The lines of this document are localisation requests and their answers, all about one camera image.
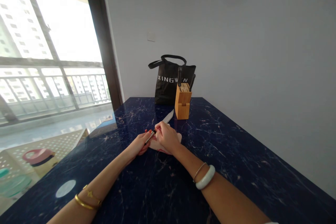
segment kitchen knife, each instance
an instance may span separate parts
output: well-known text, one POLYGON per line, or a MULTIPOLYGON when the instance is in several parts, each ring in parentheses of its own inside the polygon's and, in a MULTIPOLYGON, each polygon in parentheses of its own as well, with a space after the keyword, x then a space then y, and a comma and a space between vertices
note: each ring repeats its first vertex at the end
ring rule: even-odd
POLYGON ((189 92, 191 92, 191 88, 192 88, 192 86, 193 86, 193 84, 194 84, 195 77, 196 77, 196 74, 194 74, 194 75, 192 76, 192 78, 191 78, 189 92))
MULTIPOLYGON (((168 115, 166 115, 166 117, 162 121, 165 122, 165 123, 168 123, 170 121, 170 119, 173 118, 173 116, 174 116, 174 110, 172 110, 168 115)), ((152 131, 149 138, 146 140, 145 144, 152 138, 152 136, 154 136, 154 134, 156 134, 155 129, 152 131)))
POLYGON ((182 67, 178 67, 178 72, 177 72, 177 85, 180 87, 181 86, 181 79, 182 79, 182 67))

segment light switch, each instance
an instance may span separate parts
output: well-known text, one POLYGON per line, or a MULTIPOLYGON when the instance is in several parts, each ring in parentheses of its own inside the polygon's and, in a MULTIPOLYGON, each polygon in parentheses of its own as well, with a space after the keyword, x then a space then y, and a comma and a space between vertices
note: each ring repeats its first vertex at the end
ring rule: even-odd
POLYGON ((154 32, 147 32, 147 40, 148 41, 153 41, 153 42, 155 42, 155 33, 154 32))

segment forearm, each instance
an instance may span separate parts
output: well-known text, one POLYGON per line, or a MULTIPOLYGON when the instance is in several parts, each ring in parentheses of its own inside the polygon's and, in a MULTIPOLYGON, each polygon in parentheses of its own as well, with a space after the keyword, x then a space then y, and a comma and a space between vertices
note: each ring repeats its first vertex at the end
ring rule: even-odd
MULTIPOLYGON (((202 160, 183 145, 176 148, 172 154, 181 162, 192 178, 203 164, 202 160)), ((195 182, 200 181, 208 170, 209 166, 204 165, 195 182)), ((270 219, 252 201, 217 172, 202 190, 202 194, 222 224, 270 222, 270 219)))
MULTIPOLYGON (((85 190, 82 190, 78 194, 78 198, 88 205, 97 205, 97 200, 88 197, 88 192, 92 191, 95 198, 103 200, 113 186, 120 172, 125 168, 130 160, 131 159, 127 153, 123 151, 88 184, 85 190)), ((80 206, 75 199, 72 199, 48 222, 48 224, 90 224, 96 213, 97 210, 84 208, 80 206)))

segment skin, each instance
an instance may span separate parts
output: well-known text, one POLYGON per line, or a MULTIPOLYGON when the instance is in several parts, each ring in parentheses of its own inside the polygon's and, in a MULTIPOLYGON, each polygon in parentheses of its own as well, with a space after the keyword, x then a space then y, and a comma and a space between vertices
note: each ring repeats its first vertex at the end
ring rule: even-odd
MULTIPOLYGON (((178 134, 168 124, 160 122, 156 124, 155 129, 156 135, 153 138, 180 161, 193 179, 193 176, 203 164, 203 161, 180 143, 178 134)), ((151 131, 138 135, 121 154, 92 180, 86 189, 78 194, 79 199, 86 204, 92 206, 97 205, 96 199, 88 197, 88 191, 92 191, 94 197, 103 200, 120 172, 131 163, 137 155, 142 155, 146 152, 153 139, 148 141, 144 146, 150 134, 151 131)), ((195 182, 200 181, 206 175, 209 168, 208 165, 204 165, 196 176, 195 182)), ((217 172, 201 192, 222 224, 264 224, 271 222, 249 198, 217 172)), ((48 224, 89 224, 92 222, 96 213, 96 210, 86 209, 73 199, 65 205, 48 224)))

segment bag handle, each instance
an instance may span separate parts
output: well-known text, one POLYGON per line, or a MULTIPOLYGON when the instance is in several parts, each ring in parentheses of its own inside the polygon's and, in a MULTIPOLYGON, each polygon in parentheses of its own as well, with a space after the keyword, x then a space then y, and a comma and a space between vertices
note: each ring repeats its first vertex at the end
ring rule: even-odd
POLYGON ((178 59, 178 60, 182 60, 184 62, 183 66, 185 66, 187 64, 186 59, 181 57, 181 56, 165 54, 165 55, 161 56, 161 60, 153 61, 152 63, 149 63, 148 67, 150 69, 156 68, 156 67, 166 63, 167 62, 166 58, 175 58, 175 59, 178 59))
POLYGON ((177 55, 170 55, 170 54, 165 54, 161 56, 162 61, 166 62, 166 58, 175 58, 175 59, 179 59, 182 60, 184 62, 184 64, 182 66, 185 66, 187 64, 187 61, 185 58, 181 57, 181 56, 177 56, 177 55))

